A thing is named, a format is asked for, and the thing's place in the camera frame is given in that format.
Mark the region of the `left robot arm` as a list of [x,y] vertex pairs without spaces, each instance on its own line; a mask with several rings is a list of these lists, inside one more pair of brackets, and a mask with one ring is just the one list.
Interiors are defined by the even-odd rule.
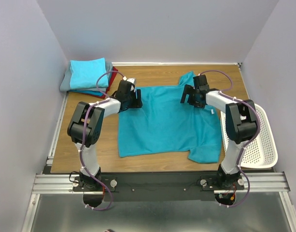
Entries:
[[79,180],[74,183],[95,191],[101,184],[101,170],[96,155],[104,118],[128,109],[142,107],[141,90],[136,89],[136,79],[124,77],[118,89],[108,98],[94,103],[77,104],[67,128],[67,134],[78,149],[81,168]]

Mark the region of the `teal t-shirt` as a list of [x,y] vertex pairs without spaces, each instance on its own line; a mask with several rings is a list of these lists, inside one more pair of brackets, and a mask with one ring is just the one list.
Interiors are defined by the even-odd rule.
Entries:
[[180,102],[184,86],[192,86],[194,76],[194,72],[184,74],[176,86],[140,88],[142,108],[119,113],[121,158],[187,151],[197,163],[219,161],[222,133],[217,110]]

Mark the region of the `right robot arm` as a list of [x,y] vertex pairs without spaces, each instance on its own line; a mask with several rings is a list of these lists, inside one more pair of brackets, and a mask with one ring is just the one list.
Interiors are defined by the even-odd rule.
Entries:
[[246,147],[260,133],[260,119],[252,100],[239,100],[210,88],[204,74],[194,76],[193,82],[193,86],[184,86],[180,103],[187,101],[196,108],[210,105],[226,115],[229,144],[213,183],[220,189],[227,189],[240,179],[242,157]]

